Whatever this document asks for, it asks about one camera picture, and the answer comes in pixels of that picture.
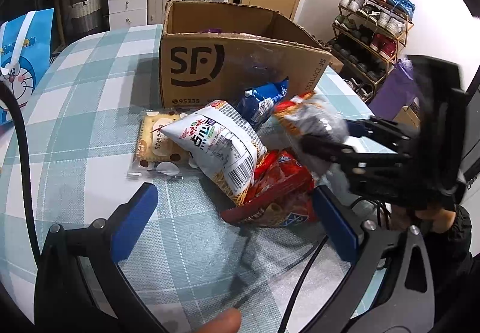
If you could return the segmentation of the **person's right hand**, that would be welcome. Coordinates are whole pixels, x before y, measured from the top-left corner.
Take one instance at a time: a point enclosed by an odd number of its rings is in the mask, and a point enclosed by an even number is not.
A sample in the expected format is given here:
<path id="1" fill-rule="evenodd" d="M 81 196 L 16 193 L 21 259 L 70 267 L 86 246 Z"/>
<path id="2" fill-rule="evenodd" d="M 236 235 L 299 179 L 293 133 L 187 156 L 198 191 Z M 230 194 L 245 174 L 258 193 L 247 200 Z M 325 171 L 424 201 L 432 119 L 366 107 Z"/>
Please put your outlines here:
<path id="1" fill-rule="evenodd" d="M 411 225 L 420 227 L 425 223 L 428 231 L 444 233 L 454 223 L 456 212 L 445 210 L 441 206 L 429 206 L 427 210 L 411 213 L 406 208 L 391 206 L 391 227 L 396 231 L 405 231 Z"/>

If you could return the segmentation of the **person's left hand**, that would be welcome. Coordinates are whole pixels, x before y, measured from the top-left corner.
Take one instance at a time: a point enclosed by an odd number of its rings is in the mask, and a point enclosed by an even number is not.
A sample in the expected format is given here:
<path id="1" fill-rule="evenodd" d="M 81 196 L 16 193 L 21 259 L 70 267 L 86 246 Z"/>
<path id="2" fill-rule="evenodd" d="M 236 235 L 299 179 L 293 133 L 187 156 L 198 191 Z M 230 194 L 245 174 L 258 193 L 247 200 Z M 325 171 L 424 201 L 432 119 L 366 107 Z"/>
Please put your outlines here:
<path id="1" fill-rule="evenodd" d="M 197 333 L 238 333 L 242 317 L 238 309 L 226 309 L 213 320 L 201 326 Z"/>

